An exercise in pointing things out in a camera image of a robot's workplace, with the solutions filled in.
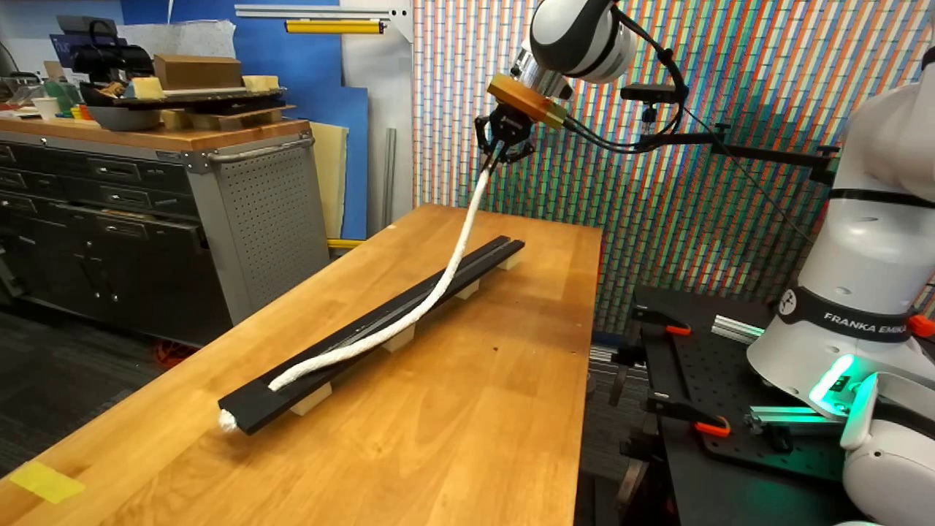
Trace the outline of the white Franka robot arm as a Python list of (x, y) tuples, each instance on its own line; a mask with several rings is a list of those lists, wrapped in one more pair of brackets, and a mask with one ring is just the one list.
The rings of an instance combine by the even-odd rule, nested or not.
[[(478, 120), (489, 164), (532, 152), (532, 129), (575, 129), (574, 79), (610, 80), (644, 29), (613, 0), (537, 0), (494, 111)], [(841, 427), (841, 485), (879, 526), (935, 526), (935, 358), (911, 305), (935, 270), (935, 60), (862, 102), (844, 130), (824, 225), (746, 358)]]

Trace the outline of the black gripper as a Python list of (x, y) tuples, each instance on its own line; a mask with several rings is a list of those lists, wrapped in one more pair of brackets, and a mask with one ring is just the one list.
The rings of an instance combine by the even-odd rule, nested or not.
[(532, 120), (510, 104), (473, 120), (478, 142), (489, 164), (514, 164), (535, 152)]

